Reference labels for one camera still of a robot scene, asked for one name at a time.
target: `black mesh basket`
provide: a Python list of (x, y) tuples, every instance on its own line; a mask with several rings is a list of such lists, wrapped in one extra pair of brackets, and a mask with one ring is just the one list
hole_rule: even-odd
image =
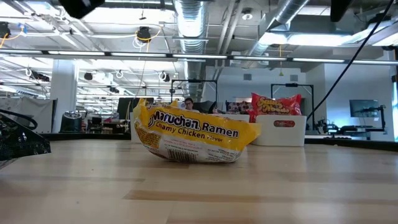
[[(34, 127), (23, 126), (4, 113), (28, 119)], [(50, 142), (32, 131), (36, 127), (36, 121), (28, 116), (0, 110), (0, 168), (7, 164), (5, 161), (51, 152)]]

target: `white column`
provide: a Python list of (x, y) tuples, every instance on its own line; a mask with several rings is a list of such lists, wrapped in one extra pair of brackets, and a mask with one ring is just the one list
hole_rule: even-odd
[(75, 111), (77, 80), (79, 68), (74, 60), (54, 60), (52, 67), (50, 98), (57, 101), (53, 133), (61, 128), (62, 115), (66, 111)]

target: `snack bag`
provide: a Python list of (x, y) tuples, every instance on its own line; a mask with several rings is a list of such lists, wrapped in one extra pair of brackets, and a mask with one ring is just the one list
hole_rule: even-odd
[(255, 93), (251, 93), (251, 97), (251, 103), (256, 116), (261, 114), (301, 115), (301, 95), (295, 95), (290, 98), (280, 98), (278, 100), (273, 100)]
[(171, 161), (234, 162), (260, 134), (259, 124), (172, 105), (147, 108), (145, 99), (140, 99), (133, 113), (141, 143), (149, 152)]

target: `black cable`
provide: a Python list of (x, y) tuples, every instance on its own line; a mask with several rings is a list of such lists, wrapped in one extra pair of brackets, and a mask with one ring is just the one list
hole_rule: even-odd
[(385, 16), (387, 15), (389, 9), (391, 8), (392, 4), (394, 3), (394, 0), (390, 0), (390, 3), (387, 5), (386, 9), (384, 10), (382, 17), (380, 18), (380, 20), (376, 23), (376, 25), (373, 27), (372, 31), (369, 33), (369, 35), (365, 38), (365, 40), (363, 41), (363, 43), (361, 44), (361, 46), (359, 47), (359, 49), (356, 51), (356, 53), (354, 54), (354, 57), (348, 62), (346, 68), (343, 70), (343, 72), (340, 74), (340, 76), (337, 78), (337, 80), (334, 82), (334, 84), (331, 86), (330, 90), (328, 91), (328, 93), (325, 95), (325, 97), (321, 100), (321, 102), (319, 102), (319, 104), (313, 109), (313, 111), (307, 116), (307, 120), (309, 120), (311, 118), (311, 116), (313, 116), (314, 112), (322, 105), (323, 102), (325, 102), (325, 100), (328, 98), (328, 96), (330, 95), (330, 93), (333, 91), (333, 89), (336, 87), (337, 83), (341, 80), (341, 78), (343, 77), (343, 75), (347, 72), (347, 70), (349, 69), (349, 67), (351, 66), (351, 64), (354, 62), (354, 60), (356, 59), (356, 57), (358, 56), (358, 54), (360, 53), (360, 51), (362, 50), (362, 48), (365, 46), (365, 44), (368, 42), (368, 40), (371, 38), (371, 36), (373, 35), (373, 33), (376, 31), (376, 29), (379, 27), (380, 23), (383, 21), (383, 19), (385, 18)]
[(33, 120), (32, 118), (28, 117), (28, 116), (25, 116), (25, 115), (19, 114), (19, 113), (14, 113), (14, 112), (11, 112), (11, 111), (2, 110), (2, 109), (0, 109), (0, 113), (14, 115), (14, 116), (17, 116), (17, 117), (20, 117), (20, 118), (24, 118), (24, 119), (30, 121), (34, 125), (33, 127), (24, 126), (26, 128), (29, 128), (30, 130), (35, 130), (37, 128), (37, 122), (35, 120)]

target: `wooden table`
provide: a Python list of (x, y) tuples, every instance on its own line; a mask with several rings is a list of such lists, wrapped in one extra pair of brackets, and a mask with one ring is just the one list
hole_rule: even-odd
[(179, 164), (130, 141), (52, 142), (0, 170), (0, 223), (398, 223), (398, 154), (249, 146)]

